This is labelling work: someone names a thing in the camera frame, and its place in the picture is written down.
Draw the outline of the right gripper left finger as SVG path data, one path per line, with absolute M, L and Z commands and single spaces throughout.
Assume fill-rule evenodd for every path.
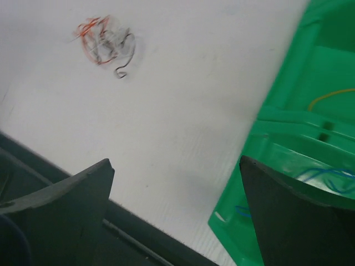
M 1 202 L 1 265 L 91 265 L 113 177 L 105 158 Z

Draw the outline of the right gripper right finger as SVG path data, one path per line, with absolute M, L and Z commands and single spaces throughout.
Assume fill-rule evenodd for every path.
M 242 183 L 264 265 L 354 265 L 354 200 L 248 156 Z

